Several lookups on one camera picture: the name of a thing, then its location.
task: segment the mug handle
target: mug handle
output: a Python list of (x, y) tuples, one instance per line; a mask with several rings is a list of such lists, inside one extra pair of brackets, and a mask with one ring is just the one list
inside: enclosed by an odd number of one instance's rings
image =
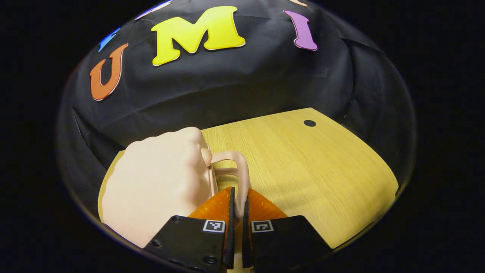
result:
[(251, 187), (249, 182), (249, 168), (246, 158), (238, 151), (223, 151), (212, 154), (210, 163), (216, 163), (224, 160), (232, 160), (236, 162), (237, 168), (214, 168), (214, 175), (216, 177), (223, 175), (235, 175), (239, 179), (238, 195), (234, 200), (236, 218), (241, 220), (244, 216), (244, 203), (247, 199), (248, 189)]

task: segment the screw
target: screw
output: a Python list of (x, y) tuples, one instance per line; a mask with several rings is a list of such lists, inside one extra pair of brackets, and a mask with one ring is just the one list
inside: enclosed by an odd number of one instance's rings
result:
[(179, 222), (181, 220), (182, 220), (182, 217), (180, 217), (179, 215), (172, 216), (172, 221), (174, 221), (174, 222)]
[(211, 257), (211, 256), (205, 256), (204, 257), (204, 262), (206, 263), (216, 263), (217, 262), (217, 259), (214, 258), (214, 257)]
[(179, 263), (179, 262), (177, 262), (175, 260), (171, 260), (170, 262), (173, 263), (173, 264), (176, 264), (178, 266), (182, 266), (183, 267), (183, 264), (182, 263)]
[(205, 273), (204, 270), (198, 268), (198, 267), (191, 267), (190, 269), (194, 270), (194, 271), (197, 271), (197, 272), (202, 272), (202, 273)]
[(162, 244), (160, 244), (160, 241), (158, 241), (157, 239), (154, 239), (153, 241), (151, 241), (151, 243), (156, 247), (162, 247)]

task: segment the letter m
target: letter m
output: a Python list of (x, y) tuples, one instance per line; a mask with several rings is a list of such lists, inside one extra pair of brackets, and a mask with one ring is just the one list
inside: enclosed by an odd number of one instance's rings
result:
[(188, 53), (195, 53), (206, 31), (209, 38), (204, 47), (208, 50), (245, 45), (245, 39), (238, 35), (234, 25), (233, 13), (236, 10), (232, 6), (214, 7), (206, 10), (195, 24), (180, 17), (156, 24), (151, 29), (157, 32), (157, 56), (153, 59), (153, 65), (160, 66), (178, 59), (180, 51), (174, 49), (172, 39)]

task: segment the light wood surface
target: light wood surface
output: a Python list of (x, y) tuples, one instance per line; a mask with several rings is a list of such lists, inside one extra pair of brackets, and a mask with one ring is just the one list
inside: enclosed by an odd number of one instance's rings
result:
[[(306, 126), (307, 119), (316, 126)], [(304, 215), (332, 248), (364, 229), (394, 201), (398, 184), (383, 159), (312, 108), (224, 124), (202, 134), (212, 153), (244, 154), (252, 188), (289, 216)], [(237, 177), (222, 177), (218, 186), (237, 187)]]

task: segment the black fabric backdrop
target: black fabric backdrop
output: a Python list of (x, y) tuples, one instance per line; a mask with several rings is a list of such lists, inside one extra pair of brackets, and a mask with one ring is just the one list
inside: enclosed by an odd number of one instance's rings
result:
[[(153, 25), (174, 16), (196, 22), (204, 11), (222, 4), (238, 8), (234, 23), (246, 39), (243, 47), (188, 54), (175, 43), (182, 50), (179, 59), (152, 65), (157, 44)], [(283, 10), (309, 19), (317, 51), (295, 47), (294, 26)], [(90, 70), (125, 43), (116, 90), (100, 102), (93, 100)], [(67, 82), (56, 135), (62, 178), (96, 218), (107, 167), (130, 143), (184, 127), (205, 129), (306, 107), (368, 143), (399, 185), (409, 180), (416, 120), (405, 83), (372, 41), (314, 3), (173, 0), (158, 12), (128, 21), (98, 49), (90, 50)], [(109, 76), (107, 62), (102, 82)]]
[[(148, 272), (159, 266), (106, 237), (74, 206), (55, 164), (54, 121), (70, 72), (107, 34), (154, 1), (17, 2), (2, 25), (10, 50), (4, 120), (8, 272)], [(418, 114), (417, 165), (391, 211), (367, 234), (331, 257), (327, 272), (373, 270), (477, 272), (483, 248), (482, 180), (478, 166), (478, 104), (471, 2), (326, 1), (368, 35), (406, 79)]]

